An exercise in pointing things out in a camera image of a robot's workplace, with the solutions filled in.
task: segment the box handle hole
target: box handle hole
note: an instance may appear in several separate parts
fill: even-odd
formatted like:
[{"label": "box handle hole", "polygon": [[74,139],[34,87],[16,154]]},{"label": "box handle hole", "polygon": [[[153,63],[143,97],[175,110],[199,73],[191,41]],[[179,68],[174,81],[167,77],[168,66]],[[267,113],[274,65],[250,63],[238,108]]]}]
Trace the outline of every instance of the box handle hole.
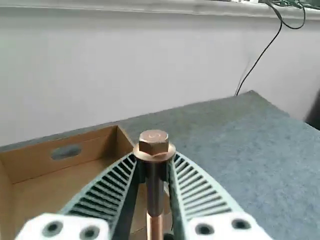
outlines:
[{"label": "box handle hole", "polygon": [[51,158],[53,160],[63,160],[79,155],[81,153],[81,147],[78,144],[71,144],[68,146],[62,146],[54,149],[51,152]]}]

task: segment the black cable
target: black cable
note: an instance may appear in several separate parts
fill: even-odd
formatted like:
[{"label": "black cable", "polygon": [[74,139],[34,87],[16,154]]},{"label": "black cable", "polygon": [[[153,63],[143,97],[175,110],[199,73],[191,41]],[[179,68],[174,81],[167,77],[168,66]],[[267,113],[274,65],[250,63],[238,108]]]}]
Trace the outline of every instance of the black cable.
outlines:
[{"label": "black cable", "polygon": [[247,77],[250,75],[250,73],[252,72],[252,70],[255,68],[255,66],[257,65],[257,63],[259,62],[259,60],[261,59],[261,57],[263,56],[263,54],[267,51],[267,49],[270,47],[270,45],[275,41],[275,39],[278,37],[278,35],[280,34],[281,32],[281,29],[282,29],[282,26],[285,25],[287,26],[288,28],[290,29],[300,29],[302,28],[305,23],[306,23],[306,9],[305,7],[300,3],[300,1],[298,0],[298,3],[300,4],[301,8],[302,8],[302,11],[303,11],[303,22],[300,26],[298,27],[293,27],[293,26],[290,26],[288,25],[287,23],[284,22],[280,12],[272,5],[272,3],[270,2],[270,0],[265,0],[264,2],[265,4],[267,4],[270,8],[272,8],[272,10],[274,11],[274,13],[276,14],[276,16],[278,17],[278,19],[280,20],[280,27],[279,27],[279,30],[278,32],[275,34],[275,36],[273,37],[273,39],[269,42],[269,44],[266,46],[266,48],[262,51],[262,53],[260,54],[260,56],[257,58],[257,60],[255,61],[255,63],[253,64],[252,68],[250,69],[250,71],[245,75],[245,77],[243,78],[242,81],[239,82],[239,85],[235,91],[235,96],[238,96],[239,92],[240,92],[240,89],[241,87],[243,86],[244,82],[246,81]]}]

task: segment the mounting screw hole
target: mounting screw hole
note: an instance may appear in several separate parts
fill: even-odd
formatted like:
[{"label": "mounting screw hole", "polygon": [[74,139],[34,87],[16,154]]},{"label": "mounting screw hole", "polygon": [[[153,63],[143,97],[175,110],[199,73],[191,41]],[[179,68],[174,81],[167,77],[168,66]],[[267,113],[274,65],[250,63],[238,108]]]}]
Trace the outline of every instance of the mounting screw hole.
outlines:
[{"label": "mounting screw hole", "polygon": [[175,240],[175,236],[171,233],[165,233],[163,236],[163,240]]},{"label": "mounting screw hole", "polygon": [[208,224],[205,223],[199,223],[196,227],[195,227],[195,232],[198,235],[211,235],[213,234],[214,228]]},{"label": "mounting screw hole", "polygon": [[248,221],[243,220],[243,219],[235,219],[232,221],[232,227],[234,229],[240,229],[240,230],[246,230],[250,229],[251,225]]},{"label": "mounting screw hole", "polygon": [[63,228],[63,223],[61,221],[52,221],[49,222],[42,230],[42,235],[51,238],[56,235],[58,235],[62,228]]},{"label": "mounting screw hole", "polygon": [[81,240],[94,240],[99,236],[100,229],[96,226],[88,226],[80,232]]}]

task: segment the wire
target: wire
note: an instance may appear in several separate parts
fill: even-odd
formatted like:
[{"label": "wire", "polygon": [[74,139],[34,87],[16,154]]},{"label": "wire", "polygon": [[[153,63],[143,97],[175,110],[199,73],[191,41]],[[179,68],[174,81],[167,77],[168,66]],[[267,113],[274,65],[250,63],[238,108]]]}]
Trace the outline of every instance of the wire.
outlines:
[{"label": "wire", "polygon": [[280,12],[273,6],[273,4],[275,4],[276,6],[287,6],[287,5],[282,5],[282,4],[288,4],[289,6],[289,2],[287,1],[279,1],[279,0],[274,0],[272,1],[272,3],[270,2],[270,0],[265,0],[265,4],[267,4],[270,8],[272,8],[272,10],[274,11],[275,15],[278,17],[278,19],[280,20],[280,27],[279,27],[279,30],[278,32],[275,34],[275,36],[273,37],[273,39],[269,42],[269,44],[265,47],[265,49],[262,51],[262,53],[260,54],[260,56],[257,58],[257,60],[255,61],[255,63],[253,64],[252,68],[250,69],[250,71],[245,75],[245,77],[243,78],[243,80],[240,80],[239,81],[239,84],[238,84],[238,87],[236,88],[236,91],[235,91],[235,96],[238,96],[239,95],[239,92],[240,92],[240,89],[241,87],[243,86],[244,82],[246,81],[247,77],[250,75],[250,73],[253,71],[253,69],[255,68],[255,66],[257,65],[257,63],[259,62],[259,60],[261,59],[261,57],[263,56],[263,54],[267,51],[267,49],[270,47],[270,45],[276,40],[276,38],[278,37],[278,35],[280,34],[281,30],[282,30],[282,27],[283,25],[285,25],[286,27],[288,27],[289,29],[294,29],[294,30],[297,30],[297,29],[301,29],[305,23],[306,23],[306,9],[304,7],[304,5],[301,4],[301,2],[298,0],[297,1],[299,6],[302,8],[302,11],[303,11],[303,21],[302,21],[302,24],[300,26],[297,26],[297,27],[293,27],[293,26],[290,26],[288,25],[282,18]]}]

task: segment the white wall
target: white wall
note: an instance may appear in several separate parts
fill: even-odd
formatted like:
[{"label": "white wall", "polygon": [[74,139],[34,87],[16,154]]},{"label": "white wall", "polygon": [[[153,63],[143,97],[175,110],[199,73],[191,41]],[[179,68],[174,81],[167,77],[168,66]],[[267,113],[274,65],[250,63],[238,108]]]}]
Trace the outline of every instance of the white wall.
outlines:
[{"label": "white wall", "polygon": [[[232,96],[276,19],[0,10],[0,145]],[[243,86],[304,119],[319,23],[284,28]],[[159,96],[162,101],[153,100]]]}]

